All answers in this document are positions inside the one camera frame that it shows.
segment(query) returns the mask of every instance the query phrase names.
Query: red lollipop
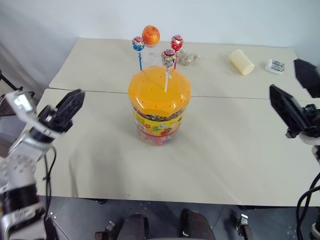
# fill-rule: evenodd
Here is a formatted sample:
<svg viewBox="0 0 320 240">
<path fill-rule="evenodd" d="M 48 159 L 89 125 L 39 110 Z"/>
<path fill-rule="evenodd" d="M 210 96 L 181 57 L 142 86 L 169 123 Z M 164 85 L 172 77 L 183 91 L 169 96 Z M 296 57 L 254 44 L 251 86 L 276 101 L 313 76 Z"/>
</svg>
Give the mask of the red lollipop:
<svg viewBox="0 0 320 240">
<path fill-rule="evenodd" d="M 178 51 L 184 45 L 184 40 L 180 35 L 175 35 L 171 39 L 171 48 L 175 51 L 175 57 L 178 56 Z"/>
</svg>

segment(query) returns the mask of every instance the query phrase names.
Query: plastic container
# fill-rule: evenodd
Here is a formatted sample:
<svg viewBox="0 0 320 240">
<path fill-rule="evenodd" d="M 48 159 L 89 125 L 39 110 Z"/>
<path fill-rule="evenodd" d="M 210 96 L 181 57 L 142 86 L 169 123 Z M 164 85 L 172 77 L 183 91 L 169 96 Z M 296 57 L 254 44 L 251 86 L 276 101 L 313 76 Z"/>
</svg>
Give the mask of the plastic container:
<svg viewBox="0 0 320 240">
<path fill-rule="evenodd" d="M 169 143 L 182 122 L 191 88 L 186 76 L 170 70 L 165 92 L 166 69 L 151 66 L 132 77 L 128 94 L 141 139 L 152 145 Z"/>
</svg>

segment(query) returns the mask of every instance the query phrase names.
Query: lollipop stick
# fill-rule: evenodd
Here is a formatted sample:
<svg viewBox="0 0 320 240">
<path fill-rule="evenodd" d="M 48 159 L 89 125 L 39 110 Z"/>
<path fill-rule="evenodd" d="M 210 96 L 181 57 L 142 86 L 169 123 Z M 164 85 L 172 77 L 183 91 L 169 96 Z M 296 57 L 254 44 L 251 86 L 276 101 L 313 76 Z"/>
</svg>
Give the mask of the lollipop stick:
<svg viewBox="0 0 320 240">
<path fill-rule="evenodd" d="M 169 69 L 167 68 L 165 70 L 165 85 L 164 85 L 164 91 L 168 91 L 168 78 L 169 78 Z"/>
<path fill-rule="evenodd" d="M 140 63 L 140 70 L 142 71 L 141 52 L 140 51 L 138 51 L 138 58 L 139 58 L 139 63 Z"/>
<path fill-rule="evenodd" d="M 177 65 L 177 59 L 178 59 L 178 51 L 175 51 L 175 62 L 174 62 L 174 69 L 176 69 L 176 65 Z"/>
</svg>

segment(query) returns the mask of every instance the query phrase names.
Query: orange lid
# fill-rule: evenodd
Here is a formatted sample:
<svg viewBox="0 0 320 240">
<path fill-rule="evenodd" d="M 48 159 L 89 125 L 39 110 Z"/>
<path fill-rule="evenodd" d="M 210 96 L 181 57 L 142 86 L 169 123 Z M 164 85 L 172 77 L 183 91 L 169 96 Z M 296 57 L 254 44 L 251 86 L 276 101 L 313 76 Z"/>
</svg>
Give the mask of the orange lid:
<svg viewBox="0 0 320 240">
<path fill-rule="evenodd" d="M 132 104 L 145 115 L 163 117 L 185 108 L 190 100 L 190 82 L 176 69 L 170 69 L 170 75 L 167 92 L 165 67 L 151 66 L 133 75 L 128 90 Z"/>
</svg>

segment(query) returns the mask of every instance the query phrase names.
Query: small box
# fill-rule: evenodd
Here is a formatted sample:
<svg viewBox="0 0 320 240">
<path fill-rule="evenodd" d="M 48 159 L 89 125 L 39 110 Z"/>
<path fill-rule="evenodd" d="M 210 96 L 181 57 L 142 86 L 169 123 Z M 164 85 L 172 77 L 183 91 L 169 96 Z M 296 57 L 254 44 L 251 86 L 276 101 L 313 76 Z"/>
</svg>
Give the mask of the small box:
<svg viewBox="0 0 320 240">
<path fill-rule="evenodd" d="M 265 66 L 266 71 L 273 73 L 273 74 L 282 74 L 285 71 L 285 64 L 276 60 L 270 59 Z"/>
</svg>

